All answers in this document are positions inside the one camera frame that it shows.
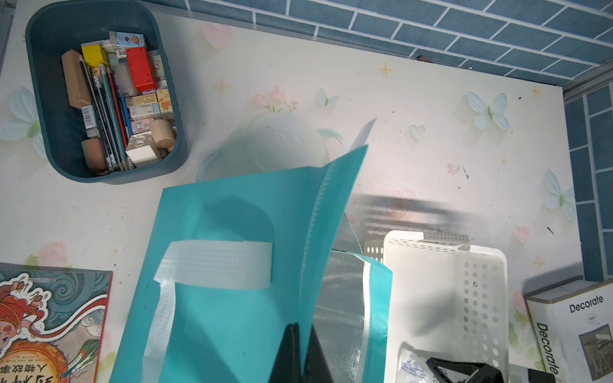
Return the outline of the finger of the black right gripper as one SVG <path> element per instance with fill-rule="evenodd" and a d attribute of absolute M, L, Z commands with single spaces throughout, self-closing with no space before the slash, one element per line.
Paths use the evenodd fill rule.
<path fill-rule="evenodd" d="M 431 357 L 426 365 L 438 382 L 504 383 L 501 371 L 487 363 L 452 362 Z"/>

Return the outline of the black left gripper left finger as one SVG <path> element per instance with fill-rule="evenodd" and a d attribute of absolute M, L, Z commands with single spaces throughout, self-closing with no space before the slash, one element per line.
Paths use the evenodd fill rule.
<path fill-rule="evenodd" d="M 299 325 L 288 325 L 284 330 L 269 383 L 300 383 Z"/>

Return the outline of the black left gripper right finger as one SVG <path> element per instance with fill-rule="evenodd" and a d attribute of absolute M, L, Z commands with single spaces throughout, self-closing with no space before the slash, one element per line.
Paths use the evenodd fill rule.
<path fill-rule="evenodd" d="M 311 336 L 306 354 L 303 382 L 333 383 L 334 379 L 327 365 L 327 360 L 314 326 L 311 327 Z"/>

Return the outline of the white printed ice pack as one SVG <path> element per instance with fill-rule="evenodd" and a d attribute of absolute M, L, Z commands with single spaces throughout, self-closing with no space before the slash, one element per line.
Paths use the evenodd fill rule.
<path fill-rule="evenodd" d="M 398 352 L 396 383 L 439 383 L 426 364 L 408 344 L 402 343 Z"/>

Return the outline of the teal insulated delivery bag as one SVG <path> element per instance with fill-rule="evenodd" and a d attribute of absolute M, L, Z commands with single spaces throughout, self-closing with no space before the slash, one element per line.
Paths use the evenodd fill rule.
<path fill-rule="evenodd" d="M 268 382 L 297 323 L 302 382 L 371 129 L 322 167 L 164 190 L 111 381 Z"/>

